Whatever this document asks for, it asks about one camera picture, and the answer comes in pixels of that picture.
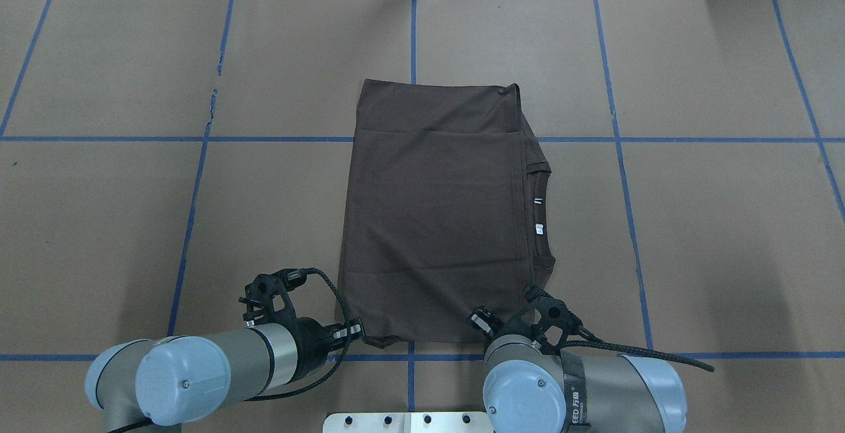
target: electrical cable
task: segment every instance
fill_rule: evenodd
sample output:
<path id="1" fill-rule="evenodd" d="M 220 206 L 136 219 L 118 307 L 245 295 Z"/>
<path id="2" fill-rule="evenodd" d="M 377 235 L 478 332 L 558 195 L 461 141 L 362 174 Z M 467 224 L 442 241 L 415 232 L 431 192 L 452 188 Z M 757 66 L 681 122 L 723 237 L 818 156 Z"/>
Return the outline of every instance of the electrical cable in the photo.
<path id="1" fill-rule="evenodd" d="M 127 431 L 138 430 L 139 428 L 144 428 L 145 426 L 150 426 L 151 424 L 153 424 L 153 420 L 144 418 L 144 420 L 139 421 L 138 423 L 127 424 L 126 426 L 121 426 L 117 430 L 111 430 L 108 433 L 126 433 Z"/>
<path id="2" fill-rule="evenodd" d="M 637 348 L 634 346 L 626 346 L 623 344 L 613 344 L 595 341 L 565 341 L 559 343 L 557 348 L 591 348 L 601 350 L 611 350 L 615 352 L 625 352 L 625 354 L 639 355 L 640 357 L 658 358 L 659 360 L 666 360 L 668 362 L 677 362 L 678 364 L 687 364 L 687 366 L 698 367 L 699 369 L 708 372 L 715 371 L 710 364 L 705 364 L 694 358 L 682 357 L 680 355 L 668 354 L 667 352 L 660 352 L 658 350 Z"/>
<path id="3" fill-rule="evenodd" d="M 317 385 L 320 385 L 321 383 L 327 381 L 330 376 L 334 375 L 334 373 L 337 371 L 338 367 L 341 366 L 341 363 L 343 362 L 344 358 L 347 357 L 347 351 L 349 350 L 349 345 L 352 342 L 352 340 L 351 340 L 351 326 L 349 325 L 349 309 L 347 307 L 347 301 L 344 300 L 341 292 L 337 290 L 337 286 L 335 286 L 335 283 L 332 283 L 331 280 L 329 279 L 329 276 L 326 275 L 325 273 L 323 273 L 323 271 L 320 271 L 317 268 L 303 268 L 300 271 L 302 272 L 302 274 L 305 274 L 305 275 L 310 275 L 312 273 L 316 273 L 316 274 L 320 275 L 321 279 L 323 279 L 323 281 L 325 281 L 325 284 L 328 285 L 329 289 L 331 289 L 332 293 L 335 295 L 337 303 L 340 304 L 340 306 L 341 306 L 341 313 L 343 313 L 343 325 L 347 328 L 347 342 L 343 344 L 343 350 L 341 351 L 341 354 L 338 354 L 338 356 L 335 360 L 334 366 L 332 366 L 331 369 L 329 369 L 329 371 L 325 373 L 325 375 L 323 375 L 322 377 L 320 377 L 316 381 L 311 382 L 311 384 L 307 385 L 307 387 L 298 388 L 298 389 L 293 390 L 293 391 L 285 391 L 284 393 L 276 393 L 274 395 L 262 395 L 262 396 L 259 396 L 259 397 L 252 397 L 252 398 L 248 398 L 246 400 L 247 402 L 261 402 L 263 400 L 278 400 L 279 398 L 288 398 L 288 397 L 293 397 L 295 395 L 299 395 L 300 393 L 305 393 L 306 391 L 309 391 L 312 388 L 317 387 Z"/>
<path id="4" fill-rule="evenodd" d="M 583 325 L 578 328 L 578 334 L 579 334 L 579 336 L 583 337 L 584 339 L 595 342 L 595 343 L 603 343 L 604 342 L 603 340 L 598 339 L 598 337 L 596 337 L 595 334 L 591 333 L 591 331 L 588 331 L 588 329 L 586 329 L 586 327 L 583 327 Z"/>

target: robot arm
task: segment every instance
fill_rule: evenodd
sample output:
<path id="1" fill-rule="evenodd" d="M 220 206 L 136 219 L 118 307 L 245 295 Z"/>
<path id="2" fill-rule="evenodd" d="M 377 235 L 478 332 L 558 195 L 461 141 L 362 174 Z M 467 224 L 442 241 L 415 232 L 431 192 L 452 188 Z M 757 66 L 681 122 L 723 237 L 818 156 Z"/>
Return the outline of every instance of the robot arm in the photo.
<path id="1" fill-rule="evenodd" d="M 566 304 L 543 289 L 525 289 L 528 305 L 507 322 L 483 306 L 467 322 L 488 339 L 483 401 L 498 433 L 681 433 L 686 396 L 666 361 L 712 371 L 697 360 L 649 349 L 605 343 L 583 326 Z M 539 321 L 532 323 L 534 313 Z M 546 332 L 562 331 L 552 344 Z M 579 335 L 585 341 L 567 341 Z M 568 347 L 627 352 L 634 356 L 588 357 Z"/>
<path id="2" fill-rule="evenodd" d="M 319 274 L 341 303 L 343 324 L 320 325 L 296 316 L 288 292 Z M 330 352 L 343 349 L 332 370 L 308 387 L 266 398 L 290 397 L 325 381 L 353 340 L 365 333 L 346 304 L 315 268 L 262 274 L 245 286 L 247 328 L 207 337 L 140 339 L 114 346 L 94 360 L 85 377 L 88 400 L 104 412 L 106 431 L 178 432 L 220 407 L 257 397 L 313 375 Z M 283 303 L 280 310 L 275 304 Z"/>

